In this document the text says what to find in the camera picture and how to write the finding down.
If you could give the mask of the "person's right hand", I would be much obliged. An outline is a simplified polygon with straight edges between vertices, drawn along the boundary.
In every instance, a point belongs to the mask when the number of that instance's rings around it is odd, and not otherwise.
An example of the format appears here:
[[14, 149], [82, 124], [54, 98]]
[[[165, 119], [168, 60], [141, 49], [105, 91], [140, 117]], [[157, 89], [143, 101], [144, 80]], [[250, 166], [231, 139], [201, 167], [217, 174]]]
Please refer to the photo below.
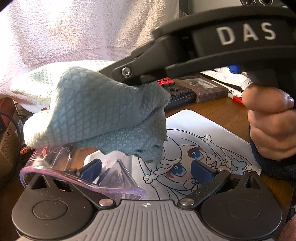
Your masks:
[[273, 160], [295, 155], [294, 99], [278, 88], [252, 84], [244, 90], [242, 101], [258, 152]]

